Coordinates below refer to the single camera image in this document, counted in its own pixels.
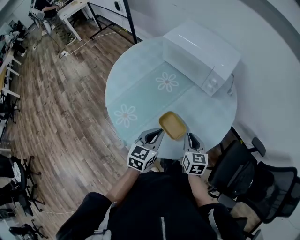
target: sleeve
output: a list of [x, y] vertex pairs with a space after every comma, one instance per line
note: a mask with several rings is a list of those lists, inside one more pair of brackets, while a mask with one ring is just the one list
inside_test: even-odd
[[10, 42], [11, 42], [12, 38], [10, 35], [6, 34], [5, 35], [5, 42], [8, 46], [10, 46]]
[[36, 8], [37, 10], [42, 11], [44, 9], [44, 7], [47, 6], [47, 1], [45, 0], [37, 0], [36, 4], [34, 5], [34, 8]]
[[227, 208], [220, 203], [207, 204], [199, 208], [200, 215], [221, 235], [223, 240], [245, 240], [242, 230]]
[[58, 240], [84, 240], [98, 229], [112, 202], [100, 193], [89, 193], [77, 211], [56, 234]]

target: flower pattern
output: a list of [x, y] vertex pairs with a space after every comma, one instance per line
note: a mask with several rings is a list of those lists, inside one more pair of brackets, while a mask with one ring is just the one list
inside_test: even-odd
[[116, 121], [116, 124], [124, 123], [124, 126], [128, 128], [130, 126], [130, 120], [136, 121], [137, 116], [132, 114], [135, 111], [135, 107], [131, 106], [130, 108], [127, 108], [125, 104], [121, 105], [121, 111], [117, 110], [114, 112], [114, 115], [119, 117]]
[[170, 76], [168, 76], [166, 72], [163, 72], [162, 77], [157, 77], [155, 79], [156, 82], [160, 83], [158, 89], [162, 90], [166, 88], [168, 92], [172, 92], [173, 87], [179, 86], [179, 83], [177, 81], [174, 81], [175, 78], [176, 78], [175, 74], [171, 74]]

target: round table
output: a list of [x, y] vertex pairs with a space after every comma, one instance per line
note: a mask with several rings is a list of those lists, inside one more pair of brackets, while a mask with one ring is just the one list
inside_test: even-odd
[[[112, 67], [106, 83], [105, 105], [119, 138], [130, 146], [145, 130], [161, 128], [159, 118], [167, 111], [178, 114], [187, 131], [196, 134], [208, 151], [230, 130], [237, 95], [229, 79], [212, 96], [163, 60], [163, 37], [142, 41]], [[184, 137], [175, 141], [165, 134], [160, 158], [183, 156]]]

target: mesh chair back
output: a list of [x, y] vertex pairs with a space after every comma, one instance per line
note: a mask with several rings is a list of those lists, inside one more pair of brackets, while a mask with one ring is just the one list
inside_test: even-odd
[[279, 212], [279, 217], [289, 217], [294, 212], [300, 200], [300, 178], [297, 177], [291, 193], [286, 196], [285, 204]]
[[14, 172], [9, 158], [0, 154], [0, 177], [13, 178]]
[[294, 167], [273, 167], [260, 162], [255, 170], [255, 177], [248, 192], [238, 197], [238, 202], [250, 206], [264, 222], [269, 223], [279, 216], [284, 209], [297, 179], [297, 169]]

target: power cord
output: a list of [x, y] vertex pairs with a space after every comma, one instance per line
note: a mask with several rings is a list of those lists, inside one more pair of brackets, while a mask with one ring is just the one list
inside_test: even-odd
[[57, 54], [60, 54], [61, 53], [61, 51], [60, 51], [60, 45], [55, 41], [55, 39], [53, 37], [51, 37], [51, 38], [56, 43], [56, 45], [58, 46]]
[[288, 218], [286, 218], [286, 220], [293, 226], [293, 228], [300, 230], [300, 228], [296, 227]]
[[232, 83], [231, 83], [230, 89], [227, 92], [229, 96], [231, 96], [233, 94], [234, 75], [232, 73], [231, 73], [231, 75], [232, 75]]
[[68, 213], [74, 213], [74, 212], [76, 212], [76, 211], [71, 211], [71, 212], [46, 212], [46, 211], [40, 212], [39, 211], [39, 213], [49, 213], [49, 214], [68, 214]]
[[[116, 32], [111, 32], [111, 33], [103, 34], [103, 35], [100, 35], [100, 36], [95, 37], [94, 39], [99, 38], [99, 37], [102, 37], [102, 36], [110, 35], [110, 34], [113, 34], [113, 33], [116, 33]], [[81, 47], [83, 47], [84, 45], [86, 45], [89, 41], [87, 41], [87, 42], [86, 42], [85, 44], [83, 44], [82, 46], [78, 47], [76, 50], [72, 51], [70, 54], [68, 54], [68, 56], [71, 55], [71, 54], [73, 54], [73, 53], [75, 53], [79, 48], [81, 48]]]

